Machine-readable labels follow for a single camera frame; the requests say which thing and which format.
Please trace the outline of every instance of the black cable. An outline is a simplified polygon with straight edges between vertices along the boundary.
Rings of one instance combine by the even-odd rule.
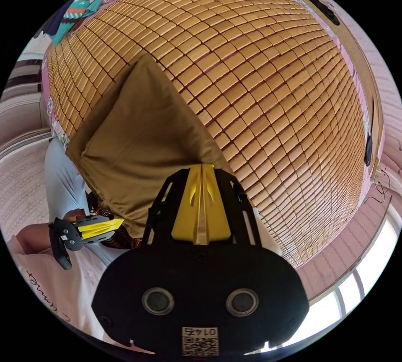
[[[368,198],[366,199],[366,201],[365,201],[363,204],[365,204],[368,199],[374,199],[374,200],[375,200],[376,202],[378,202],[378,203],[384,203],[384,201],[385,201],[385,195],[388,193],[389,189],[391,188],[391,179],[389,178],[389,175],[388,175],[383,169],[381,169],[381,172],[384,172],[384,173],[386,174],[387,178],[388,178],[388,188],[387,188],[387,190],[384,190],[384,186],[382,186],[382,183],[381,183],[381,182],[378,182],[378,183],[376,183],[376,189],[377,189],[377,191],[378,191],[380,194],[382,194],[382,195],[384,196],[384,199],[383,199],[382,201],[379,201],[379,200],[377,200],[375,197],[370,196],[370,197],[368,197]],[[378,188],[377,185],[380,185],[380,186],[381,186],[382,191],[379,190],[379,188]]]
[[[385,192],[385,193],[387,193],[389,191],[389,189],[391,188],[391,179],[389,178],[389,175],[383,169],[381,169],[381,172],[384,172],[386,174],[387,178],[388,178],[388,189]]]

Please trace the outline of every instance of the striped cloth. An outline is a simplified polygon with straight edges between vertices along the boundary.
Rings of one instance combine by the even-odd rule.
[[[59,25],[57,33],[50,36],[55,45],[59,44],[63,37],[73,26],[83,18],[96,13],[103,0],[73,0]]]

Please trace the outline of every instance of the white fabric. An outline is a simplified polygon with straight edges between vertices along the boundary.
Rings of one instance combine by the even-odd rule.
[[[107,343],[113,341],[98,322],[91,303],[106,265],[92,251],[83,248],[70,252],[71,270],[63,270],[52,251],[25,254],[17,238],[7,243],[14,262],[34,294],[44,305],[75,328]],[[110,261],[116,255],[109,255]],[[133,351],[148,352],[131,347]]]

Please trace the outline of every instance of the person's arm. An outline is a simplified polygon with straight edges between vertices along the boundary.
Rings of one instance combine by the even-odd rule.
[[[69,211],[63,219],[73,222],[84,217],[84,210],[77,209]],[[25,228],[22,228],[15,237],[25,254],[41,253],[51,248],[49,222],[28,225]]]

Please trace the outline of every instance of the mattress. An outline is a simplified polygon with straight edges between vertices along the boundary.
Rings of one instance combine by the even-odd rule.
[[[46,55],[72,138],[142,50],[198,115],[300,266],[356,210],[366,128],[354,76],[300,0],[118,0]]]

